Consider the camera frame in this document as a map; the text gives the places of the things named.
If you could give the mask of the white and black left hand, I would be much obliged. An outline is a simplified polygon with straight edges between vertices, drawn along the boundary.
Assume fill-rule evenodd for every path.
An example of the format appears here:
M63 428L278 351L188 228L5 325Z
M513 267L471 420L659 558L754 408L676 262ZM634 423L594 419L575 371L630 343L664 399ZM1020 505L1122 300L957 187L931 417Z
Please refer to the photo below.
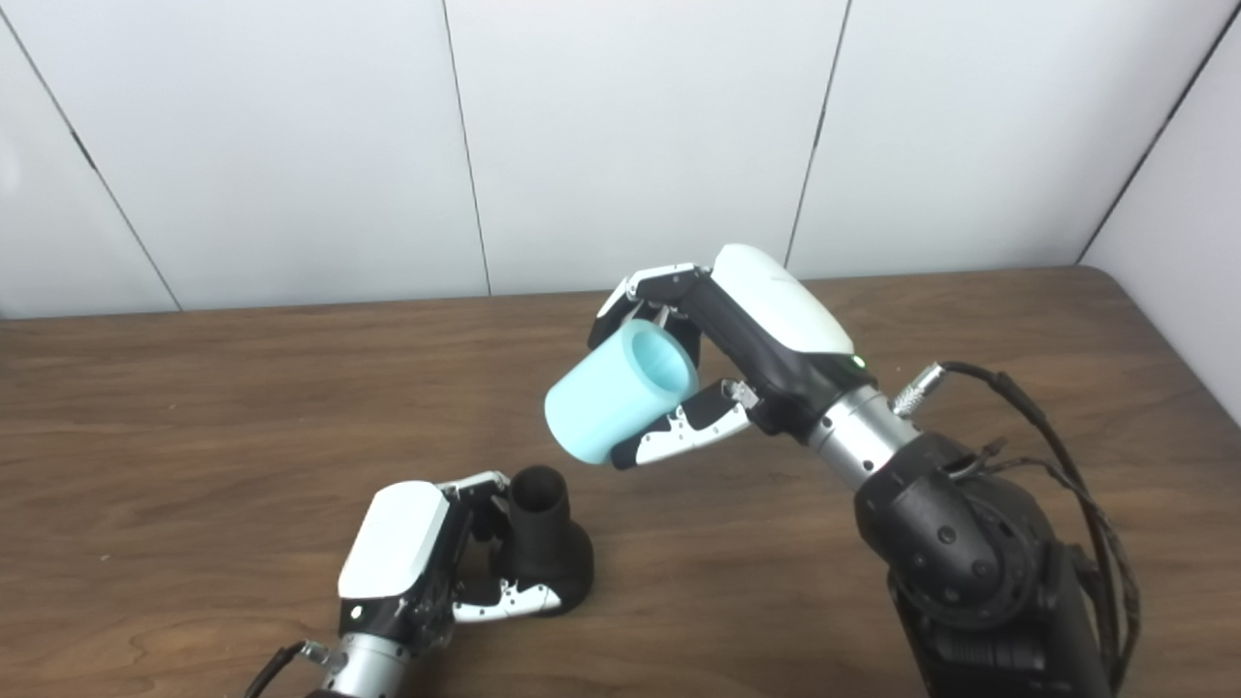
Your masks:
M455 623L553 616L592 585L589 539L549 468L381 488L338 575L338 636L372 636L418 653Z

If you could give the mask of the white and black right hand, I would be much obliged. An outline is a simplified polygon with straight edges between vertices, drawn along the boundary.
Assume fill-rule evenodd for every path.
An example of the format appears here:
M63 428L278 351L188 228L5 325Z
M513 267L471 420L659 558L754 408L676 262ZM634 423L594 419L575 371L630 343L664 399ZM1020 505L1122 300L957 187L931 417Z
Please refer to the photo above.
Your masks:
M875 380L851 337L797 278L748 243L727 243L714 265L638 270L594 314L589 348L629 320L656 320L699 361L704 339L737 368L620 438L607 456L625 471L726 440L748 426L788 433L861 483L903 442L874 406Z

